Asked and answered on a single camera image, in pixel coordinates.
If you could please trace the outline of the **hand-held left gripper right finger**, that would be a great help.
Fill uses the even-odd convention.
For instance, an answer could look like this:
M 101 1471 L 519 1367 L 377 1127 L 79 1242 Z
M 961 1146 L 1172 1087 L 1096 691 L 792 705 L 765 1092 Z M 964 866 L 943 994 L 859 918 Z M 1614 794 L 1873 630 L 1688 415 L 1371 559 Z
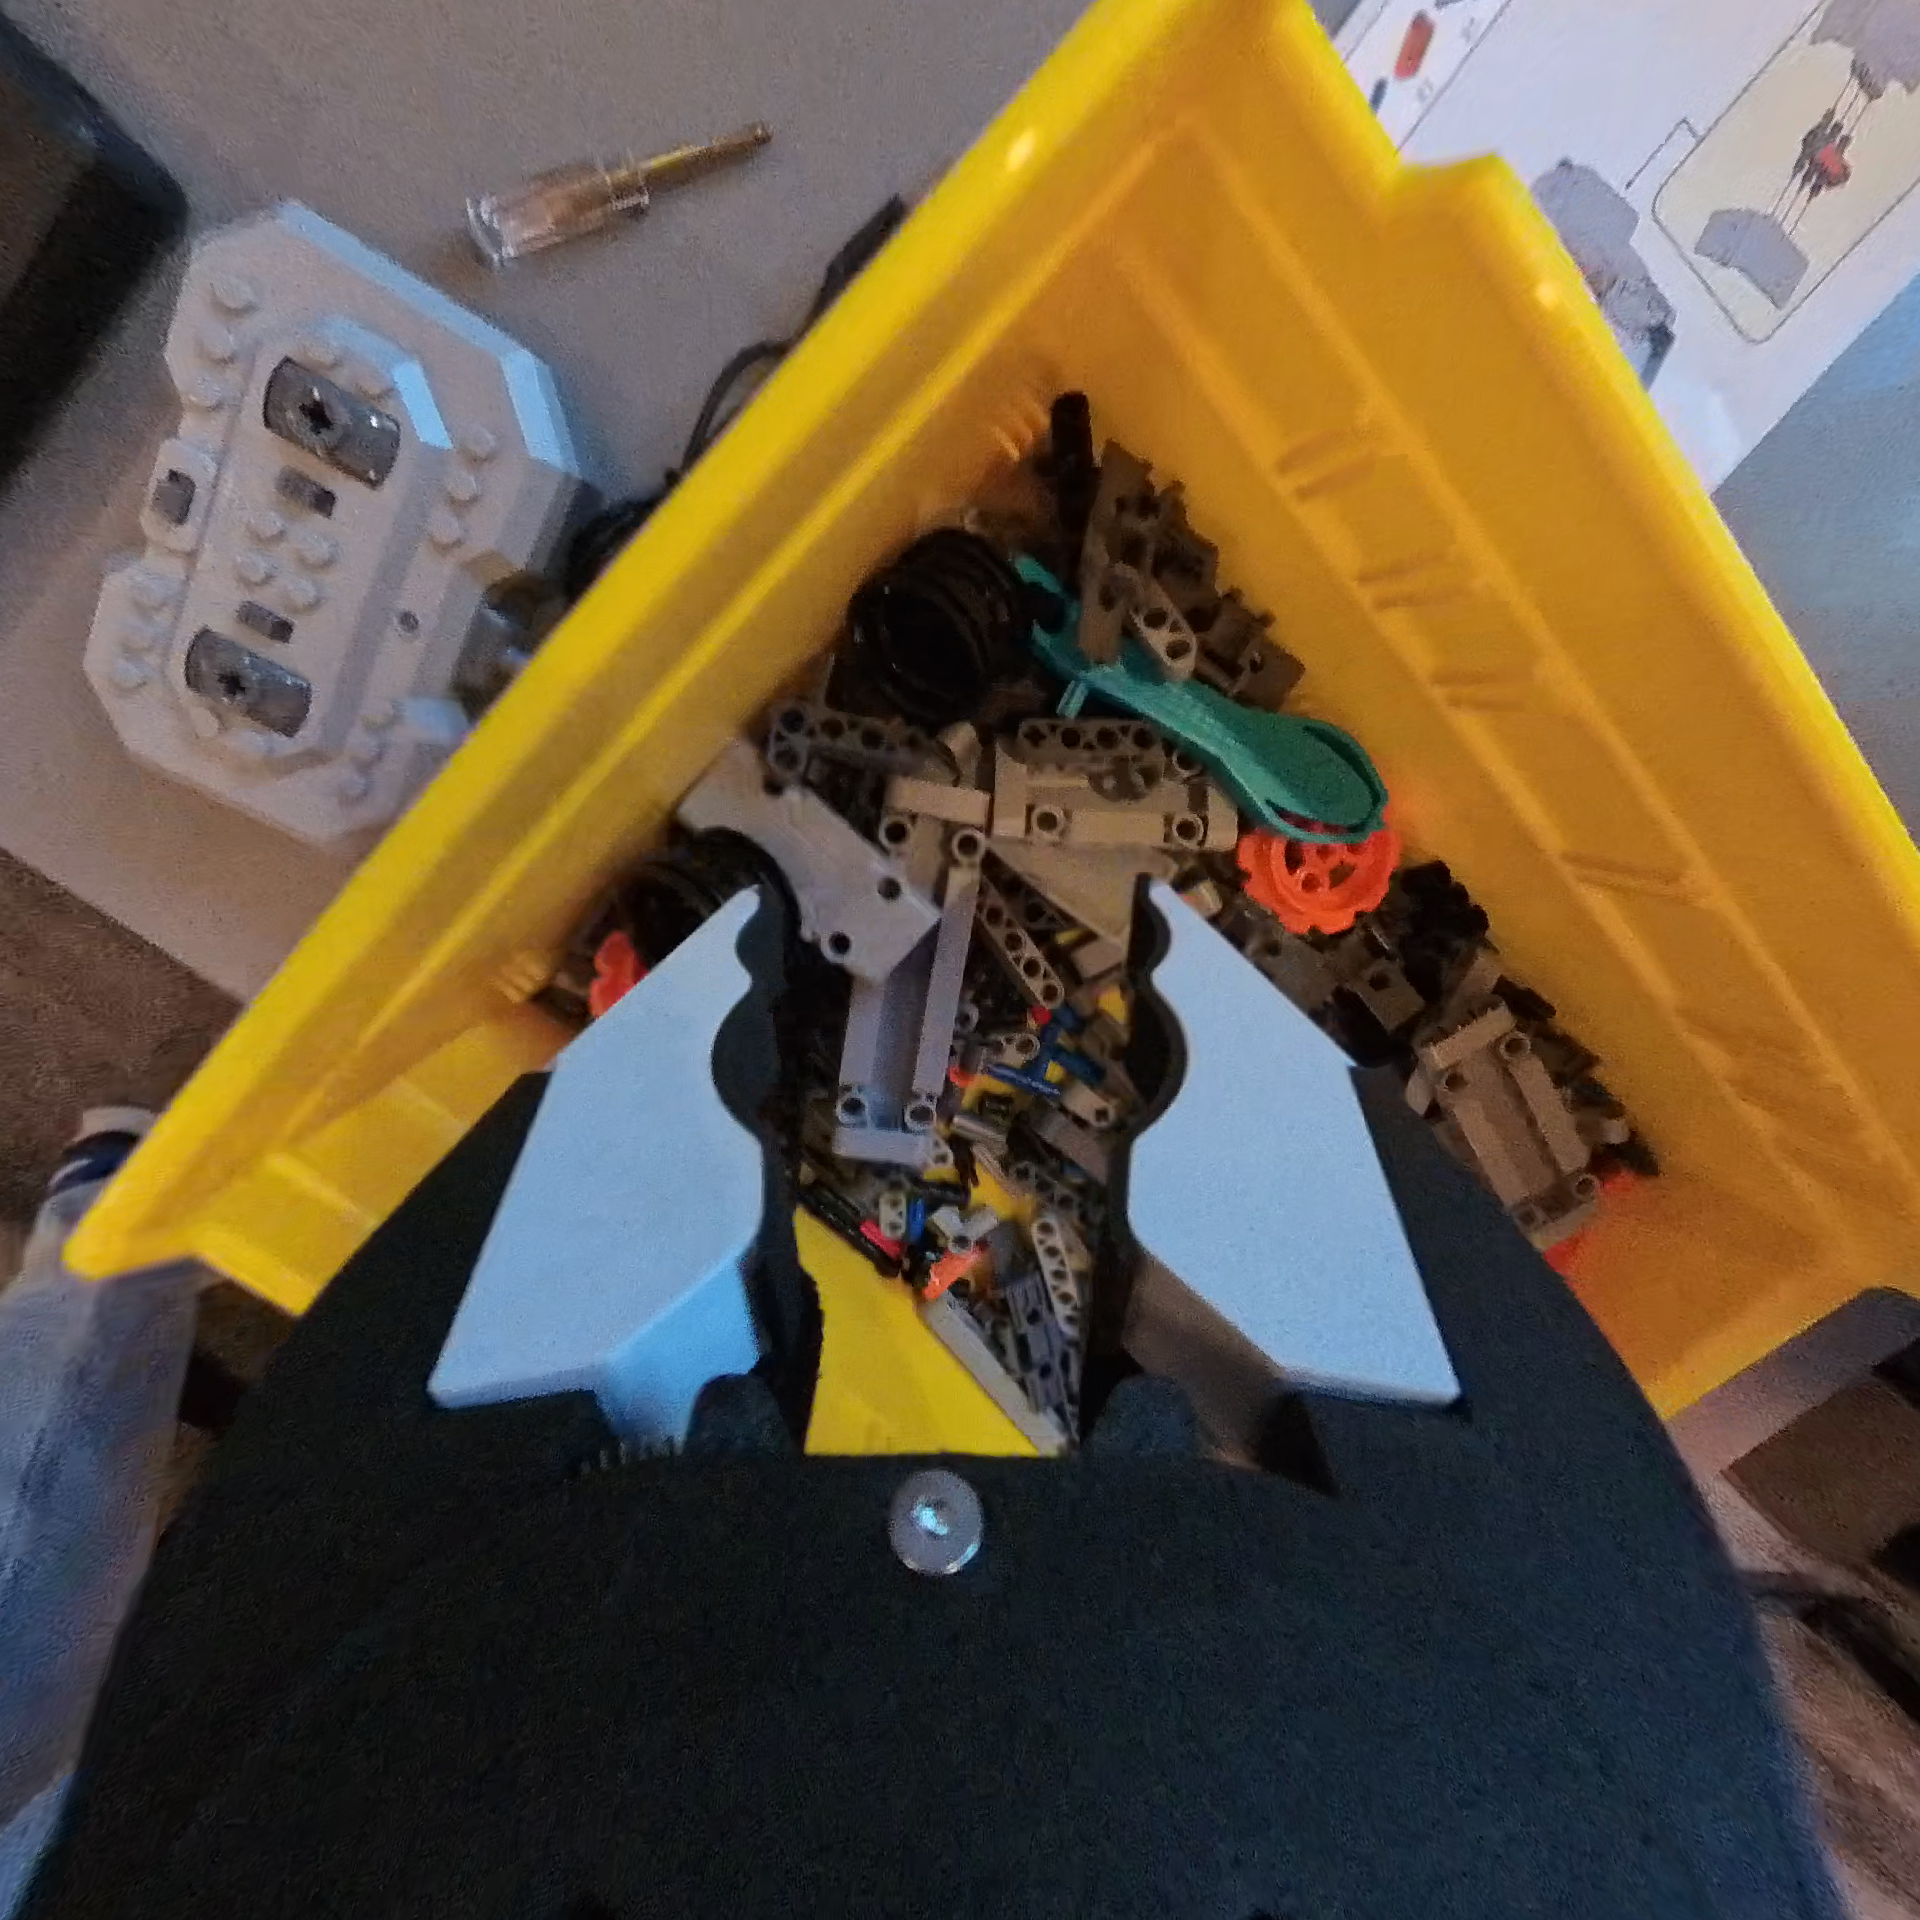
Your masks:
M 1112 1170 L 1119 1347 L 1262 1464 L 1307 1396 L 1453 1410 L 1460 1380 L 1350 1059 L 1171 882 L 1135 886 Z

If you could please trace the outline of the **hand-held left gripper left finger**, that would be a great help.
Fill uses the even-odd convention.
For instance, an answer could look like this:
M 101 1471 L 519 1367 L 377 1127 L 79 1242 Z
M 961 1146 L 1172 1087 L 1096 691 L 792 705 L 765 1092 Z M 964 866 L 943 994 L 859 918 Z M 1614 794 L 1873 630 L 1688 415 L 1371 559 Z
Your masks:
M 684 1450 L 709 1384 L 757 1378 L 799 1450 L 817 1289 L 784 1142 L 781 888 L 744 886 L 568 1043 L 449 1319 L 427 1395 L 587 1395 L 616 1438 Z

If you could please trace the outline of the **pile of building parts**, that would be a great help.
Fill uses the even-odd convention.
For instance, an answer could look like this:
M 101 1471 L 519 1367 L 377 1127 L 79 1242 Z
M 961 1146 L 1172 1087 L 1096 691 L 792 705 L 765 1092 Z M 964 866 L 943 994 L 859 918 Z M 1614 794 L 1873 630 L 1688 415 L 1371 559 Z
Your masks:
M 1295 713 L 1283 703 L 1303 671 L 1268 644 L 1265 616 L 1219 583 L 1183 489 L 1121 443 L 1096 443 L 1081 391 L 1051 403 L 1013 494 L 945 527 L 1040 560 L 1081 603 L 1094 662 L 1116 656 L 1134 618 L 1175 680 Z M 1063 720 L 1063 687 L 1031 649 L 990 720 L 933 735 L 831 706 L 828 665 L 735 739 L 888 856 L 939 906 L 936 928 L 885 982 L 859 982 L 801 937 L 765 854 L 684 827 L 673 803 L 663 844 L 598 897 L 544 994 L 582 1032 L 600 937 L 631 932 L 651 972 L 733 892 L 781 888 L 792 932 L 781 1124 L 798 1200 L 881 1280 L 915 1289 L 918 1319 L 1037 1431 L 1040 1452 L 1096 1450 L 1096 1423 L 1116 1423 L 1150 1378 L 1119 1347 L 1112 1223 L 1119 1124 L 1139 1104 L 1125 1051 L 1140 881 L 1171 882 L 1342 1048 L 1367 1118 L 1379 1097 L 1383 1124 L 1409 1121 L 1486 1191 L 1471 1220 L 1505 1214 L 1405 1102 L 1419 1030 L 1462 994 L 1501 996 L 1567 1095 L 1600 1175 L 1596 1212 L 1659 1172 L 1597 1059 L 1508 976 L 1447 865 L 1401 854 L 1373 912 L 1300 937 L 1243 894 L 1235 851 L 1259 825 L 1230 792 L 1140 720 Z M 1521 1239 L 1565 1275 L 1591 1234 L 1593 1218 L 1545 1255 Z M 1160 1378 L 1157 1396 L 1215 1457 L 1183 1392 Z M 1268 1468 L 1305 1444 L 1303 1404 L 1265 1462 L 1231 1464 Z

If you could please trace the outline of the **yellow plastic bin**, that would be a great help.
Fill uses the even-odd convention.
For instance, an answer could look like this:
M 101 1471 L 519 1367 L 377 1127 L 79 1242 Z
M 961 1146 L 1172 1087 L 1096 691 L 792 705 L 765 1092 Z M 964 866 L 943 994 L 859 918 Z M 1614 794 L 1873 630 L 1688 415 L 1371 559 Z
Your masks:
M 65 1244 L 288 1313 L 856 582 L 1053 394 L 1187 489 L 1662 1175 L 1573 1287 L 1663 1417 L 1915 1292 L 1915 846 L 1499 161 L 1405 166 L 1307 4 L 1092 4 L 347 881 Z

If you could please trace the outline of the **large orange toothed sprocket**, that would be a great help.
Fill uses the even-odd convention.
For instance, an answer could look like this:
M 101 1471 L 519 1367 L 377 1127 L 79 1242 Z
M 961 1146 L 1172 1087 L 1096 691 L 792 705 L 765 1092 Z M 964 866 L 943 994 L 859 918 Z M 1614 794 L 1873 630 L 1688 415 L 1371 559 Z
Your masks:
M 1240 888 L 1295 937 L 1336 937 L 1373 912 L 1401 865 L 1389 816 L 1355 844 L 1307 842 L 1263 827 L 1237 844 Z

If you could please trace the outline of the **light grey rectangular plate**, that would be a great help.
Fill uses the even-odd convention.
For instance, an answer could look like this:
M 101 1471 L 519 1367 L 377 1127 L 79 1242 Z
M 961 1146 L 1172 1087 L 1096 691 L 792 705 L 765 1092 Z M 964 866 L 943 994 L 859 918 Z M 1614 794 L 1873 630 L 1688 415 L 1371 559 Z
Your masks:
M 836 968 L 878 983 L 936 928 L 941 911 L 801 779 L 780 779 L 729 740 L 676 804 L 694 833 L 735 833 L 776 866 L 799 932 Z

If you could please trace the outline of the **teal plastic tool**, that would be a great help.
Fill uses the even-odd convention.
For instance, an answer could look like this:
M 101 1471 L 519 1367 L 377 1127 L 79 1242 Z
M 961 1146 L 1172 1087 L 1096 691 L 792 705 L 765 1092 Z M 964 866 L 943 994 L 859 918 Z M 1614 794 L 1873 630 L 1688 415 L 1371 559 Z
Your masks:
M 1259 827 L 1355 846 L 1384 825 L 1388 788 L 1355 737 L 1319 719 L 1248 706 L 1175 680 L 1127 616 L 1118 651 L 1094 662 L 1079 639 L 1081 603 L 1036 559 L 1014 556 L 1029 607 L 1029 649 L 1063 687 L 1068 722 L 1129 715 L 1183 748 Z

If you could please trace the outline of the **light grey electronic hub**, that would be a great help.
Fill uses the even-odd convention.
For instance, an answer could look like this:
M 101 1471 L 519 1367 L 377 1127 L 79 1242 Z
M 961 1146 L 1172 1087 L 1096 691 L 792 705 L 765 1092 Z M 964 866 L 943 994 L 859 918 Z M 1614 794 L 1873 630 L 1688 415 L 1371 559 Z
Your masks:
M 310 848 L 385 831 L 523 656 L 585 468 L 551 366 L 316 210 L 208 232 L 86 684 L 128 754 Z

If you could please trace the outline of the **small metal tool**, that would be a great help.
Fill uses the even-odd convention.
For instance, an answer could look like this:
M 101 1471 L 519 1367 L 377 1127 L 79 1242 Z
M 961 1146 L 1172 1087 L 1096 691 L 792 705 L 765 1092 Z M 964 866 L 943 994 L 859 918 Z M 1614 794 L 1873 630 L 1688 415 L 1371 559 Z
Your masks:
M 633 152 L 571 161 L 464 207 L 473 252 L 494 271 L 636 223 L 660 195 L 719 176 L 773 145 L 773 128 L 744 128 L 656 156 Z

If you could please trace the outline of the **open instruction booklet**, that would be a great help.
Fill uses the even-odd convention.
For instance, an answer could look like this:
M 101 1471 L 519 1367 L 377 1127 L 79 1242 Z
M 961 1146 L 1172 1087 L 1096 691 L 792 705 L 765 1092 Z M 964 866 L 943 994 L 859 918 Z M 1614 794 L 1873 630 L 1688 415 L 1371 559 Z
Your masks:
M 1521 178 L 1710 489 L 1915 281 L 1915 3 L 1317 10 L 1405 161 Z

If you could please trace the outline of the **long light grey frame beam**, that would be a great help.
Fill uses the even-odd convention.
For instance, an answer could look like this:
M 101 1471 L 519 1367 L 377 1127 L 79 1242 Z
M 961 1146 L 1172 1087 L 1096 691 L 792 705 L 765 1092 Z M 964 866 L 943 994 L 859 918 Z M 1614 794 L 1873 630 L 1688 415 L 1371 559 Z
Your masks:
M 1501 996 L 1462 994 L 1419 1030 L 1405 1102 L 1539 1252 L 1591 1225 L 1593 1146 Z

